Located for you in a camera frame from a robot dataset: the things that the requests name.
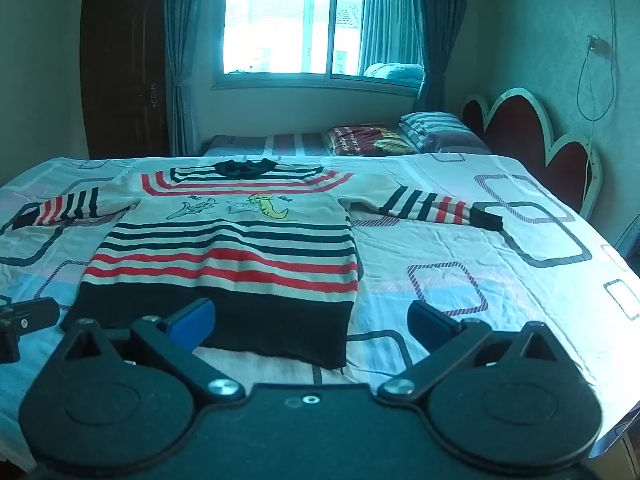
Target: headboard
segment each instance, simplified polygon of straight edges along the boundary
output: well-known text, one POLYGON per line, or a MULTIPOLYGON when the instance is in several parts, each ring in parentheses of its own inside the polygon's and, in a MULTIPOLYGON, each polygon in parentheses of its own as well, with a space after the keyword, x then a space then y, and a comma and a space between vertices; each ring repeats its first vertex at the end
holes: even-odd
POLYGON ((462 105, 460 118, 495 155, 519 160, 540 184, 589 218, 602 184, 598 152, 591 146, 590 153, 589 140, 581 134, 565 134, 554 142, 548 115, 531 92, 508 90, 490 110, 482 96, 471 95, 462 105), (583 200, 585 177, 588 186, 583 200))

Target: door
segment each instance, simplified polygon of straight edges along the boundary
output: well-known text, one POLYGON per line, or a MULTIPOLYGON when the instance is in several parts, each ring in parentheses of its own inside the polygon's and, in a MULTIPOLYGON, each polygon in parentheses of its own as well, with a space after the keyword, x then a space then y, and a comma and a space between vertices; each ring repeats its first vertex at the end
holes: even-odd
POLYGON ((169 155, 163 0, 82 0, 80 70, 91 158, 169 155))

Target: yellow cartoon figure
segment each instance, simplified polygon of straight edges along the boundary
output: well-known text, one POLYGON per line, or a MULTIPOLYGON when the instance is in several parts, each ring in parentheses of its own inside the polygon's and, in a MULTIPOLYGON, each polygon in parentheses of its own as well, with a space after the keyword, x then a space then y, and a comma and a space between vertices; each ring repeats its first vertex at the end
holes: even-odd
POLYGON ((282 220, 285 216, 287 216, 287 213, 289 212, 289 209, 276 211, 273 208, 273 204, 271 203, 271 195, 251 195, 249 197, 249 202, 256 203, 258 206, 260 206, 260 211, 263 215, 268 216, 269 218, 274 218, 276 220, 282 220))

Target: black device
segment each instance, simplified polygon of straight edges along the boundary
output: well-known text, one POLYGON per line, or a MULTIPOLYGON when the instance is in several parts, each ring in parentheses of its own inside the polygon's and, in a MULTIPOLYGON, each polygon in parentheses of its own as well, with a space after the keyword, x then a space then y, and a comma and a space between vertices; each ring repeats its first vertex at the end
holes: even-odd
POLYGON ((431 354, 377 394, 256 384, 247 396, 190 353, 211 311, 202 300, 116 331, 78 320, 20 407, 38 462, 28 478, 595 478, 581 462, 600 405, 540 322, 493 332, 414 301, 408 325, 431 354))
POLYGON ((0 307, 0 364, 20 360, 20 336, 54 326, 60 317, 52 298, 21 301, 0 307))

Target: window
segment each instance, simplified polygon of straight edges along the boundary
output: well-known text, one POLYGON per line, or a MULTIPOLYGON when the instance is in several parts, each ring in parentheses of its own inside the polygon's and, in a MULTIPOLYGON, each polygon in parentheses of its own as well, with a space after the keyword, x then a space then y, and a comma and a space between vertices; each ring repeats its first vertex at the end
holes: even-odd
POLYGON ((217 84, 377 86, 423 75, 413 0, 219 0, 217 84))

